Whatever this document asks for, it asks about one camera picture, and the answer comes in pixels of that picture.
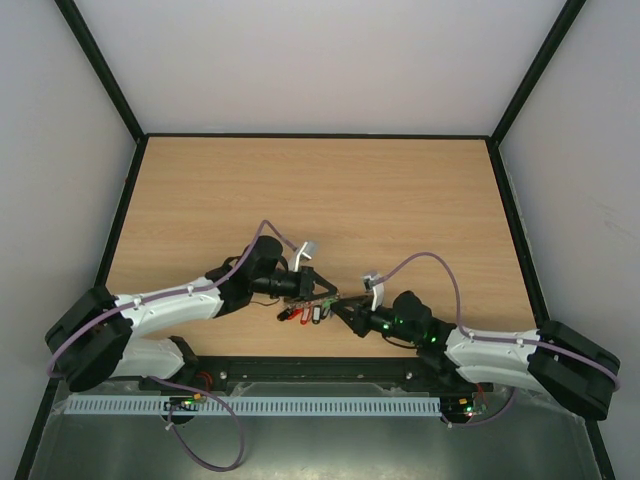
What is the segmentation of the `green key tag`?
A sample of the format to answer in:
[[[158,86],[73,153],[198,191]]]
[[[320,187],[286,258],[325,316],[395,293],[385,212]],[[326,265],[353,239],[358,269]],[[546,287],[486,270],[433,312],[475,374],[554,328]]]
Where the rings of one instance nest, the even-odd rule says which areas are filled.
[[[330,318],[333,313],[331,310],[331,306],[337,301],[336,298],[329,298],[325,300],[321,305],[321,319],[324,320],[326,318]]]

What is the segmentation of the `metal keyring with red handle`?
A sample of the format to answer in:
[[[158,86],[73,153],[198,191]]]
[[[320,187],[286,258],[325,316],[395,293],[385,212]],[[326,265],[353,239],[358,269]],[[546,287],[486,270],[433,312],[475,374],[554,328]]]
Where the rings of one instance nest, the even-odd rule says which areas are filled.
[[[329,319],[321,319],[322,303],[290,303],[289,299],[286,299],[284,300],[284,307],[276,318],[280,322],[298,319],[301,325],[319,325],[324,320]]]

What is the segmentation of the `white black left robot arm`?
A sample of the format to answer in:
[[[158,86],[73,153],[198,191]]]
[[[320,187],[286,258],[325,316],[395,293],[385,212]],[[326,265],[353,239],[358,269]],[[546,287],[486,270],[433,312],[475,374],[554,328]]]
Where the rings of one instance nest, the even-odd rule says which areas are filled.
[[[314,249],[314,243],[305,242],[287,260],[281,240],[260,235],[241,255],[179,286],[135,295],[114,295],[95,286],[47,331],[47,372],[61,377],[73,392],[112,378],[170,380],[188,374],[195,361],[186,341],[152,340],[150,334],[229,315],[248,306],[256,294],[302,307],[337,299],[337,287],[306,264]]]

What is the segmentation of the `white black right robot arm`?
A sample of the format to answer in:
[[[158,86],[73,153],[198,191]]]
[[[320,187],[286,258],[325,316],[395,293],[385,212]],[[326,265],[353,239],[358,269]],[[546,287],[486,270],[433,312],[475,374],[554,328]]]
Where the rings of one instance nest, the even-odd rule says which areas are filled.
[[[620,361],[561,322],[524,332],[463,330],[435,317],[411,291],[389,307],[363,295],[338,300],[331,310],[360,337],[377,332],[407,343],[447,391],[501,384],[547,394],[586,420],[608,416]]]

